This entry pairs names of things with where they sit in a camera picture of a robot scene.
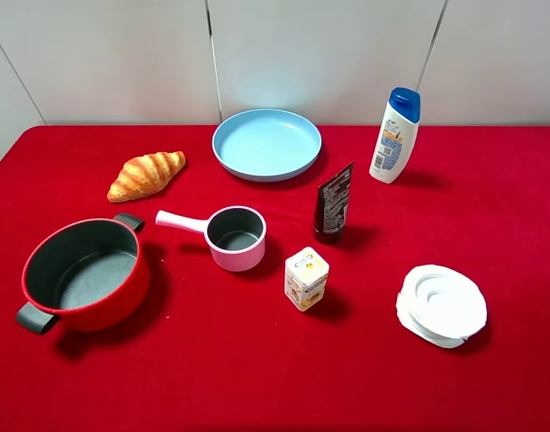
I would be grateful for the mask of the small yellow white box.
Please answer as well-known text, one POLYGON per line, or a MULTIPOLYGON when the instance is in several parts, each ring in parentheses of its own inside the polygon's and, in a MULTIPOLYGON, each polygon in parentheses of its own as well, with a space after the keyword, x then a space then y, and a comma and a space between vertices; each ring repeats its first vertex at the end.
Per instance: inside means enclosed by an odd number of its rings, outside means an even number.
POLYGON ((312 247, 305 247, 284 263, 284 293, 299 311, 319 302, 329 277, 329 264, 312 247))

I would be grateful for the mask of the pink saucepan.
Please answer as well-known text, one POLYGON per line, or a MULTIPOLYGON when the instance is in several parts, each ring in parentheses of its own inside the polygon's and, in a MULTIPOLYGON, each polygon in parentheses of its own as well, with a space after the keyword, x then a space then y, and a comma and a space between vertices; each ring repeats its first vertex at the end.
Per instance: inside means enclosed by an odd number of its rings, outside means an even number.
POLYGON ((257 266, 265 254, 266 220, 246 206, 225 207, 207 220, 158 211, 155 223, 203 234, 215 263, 230 272, 257 266))

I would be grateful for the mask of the black tube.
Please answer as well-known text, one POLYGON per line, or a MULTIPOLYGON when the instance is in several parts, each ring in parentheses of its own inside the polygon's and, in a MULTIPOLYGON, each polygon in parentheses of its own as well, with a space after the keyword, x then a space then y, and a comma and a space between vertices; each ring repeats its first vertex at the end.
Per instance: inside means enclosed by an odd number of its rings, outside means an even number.
POLYGON ((353 167, 350 162, 318 188, 313 229, 321 243, 338 242, 346 226, 353 167))

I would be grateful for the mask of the light blue plate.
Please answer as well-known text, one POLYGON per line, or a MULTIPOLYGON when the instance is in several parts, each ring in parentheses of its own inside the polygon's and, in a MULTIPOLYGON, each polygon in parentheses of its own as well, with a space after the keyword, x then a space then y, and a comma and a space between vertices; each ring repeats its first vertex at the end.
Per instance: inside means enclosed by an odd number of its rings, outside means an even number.
POLYGON ((212 151, 234 176, 257 183, 294 178, 316 161, 319 129, 294 112, 253 109, 223 121, 212 136, 212 151))

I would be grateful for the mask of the croissant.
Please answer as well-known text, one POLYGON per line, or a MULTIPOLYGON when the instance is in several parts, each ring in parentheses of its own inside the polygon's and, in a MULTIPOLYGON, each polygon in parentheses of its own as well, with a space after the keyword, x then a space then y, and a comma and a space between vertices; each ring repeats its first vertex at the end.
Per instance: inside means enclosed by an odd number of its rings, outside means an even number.
POLYGON ((124 203, 162 191, 185 166, 185 154, 157 152, 129 159, 106 195, 110 203, 124 203))

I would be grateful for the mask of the white blue shampoo bottle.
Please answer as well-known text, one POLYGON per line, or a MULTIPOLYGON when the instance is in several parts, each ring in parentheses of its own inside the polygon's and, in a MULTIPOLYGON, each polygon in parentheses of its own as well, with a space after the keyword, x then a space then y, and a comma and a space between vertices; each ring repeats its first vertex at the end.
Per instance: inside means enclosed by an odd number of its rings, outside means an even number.
POLYGON ((414 148, 420 120, 420 95, 395 87, 387 102, 369 175, 391 184, 406 167, 414 148))

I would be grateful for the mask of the red table cloth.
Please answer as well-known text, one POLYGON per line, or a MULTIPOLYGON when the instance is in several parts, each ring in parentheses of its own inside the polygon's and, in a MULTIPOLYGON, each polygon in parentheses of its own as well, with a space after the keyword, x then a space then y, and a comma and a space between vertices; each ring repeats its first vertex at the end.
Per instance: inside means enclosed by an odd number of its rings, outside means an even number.
POLYGON ((0 162, 0 431, 550 431, 550 128, 421 127, 393 184, 368 173, 376 128, 320 132, 307 172, 253 184, 217 162, 210 126, 27 130, 0 162), (129 159, 177 151, 185 166, 162 191, 107 200, 129 159), (346 226, 321 243, 318 188, 350 162, 346 226), (155 223, 230 206, 266 220, 264 257, 244 272, 218 266, 203 234, 155 223), (118 212, 145 221, 142 307, 102 333, 21 328, 36 246, 118 212), (284 263, 306 247, 329 277, 300 311, 284 263), (397 318, 423 265, 486 301, 485 327, 459 347, 397 318))

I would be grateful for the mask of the white round lid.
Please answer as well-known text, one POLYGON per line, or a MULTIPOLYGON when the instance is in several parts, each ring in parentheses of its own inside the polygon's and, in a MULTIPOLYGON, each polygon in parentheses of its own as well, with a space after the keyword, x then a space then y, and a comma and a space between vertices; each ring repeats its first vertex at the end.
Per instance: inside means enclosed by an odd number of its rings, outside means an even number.
POLYGON ((395 307, 403 327, 445 349, 461 346, 487 322, 486 301, 476 283, 441 265, 411 269, 395 307))

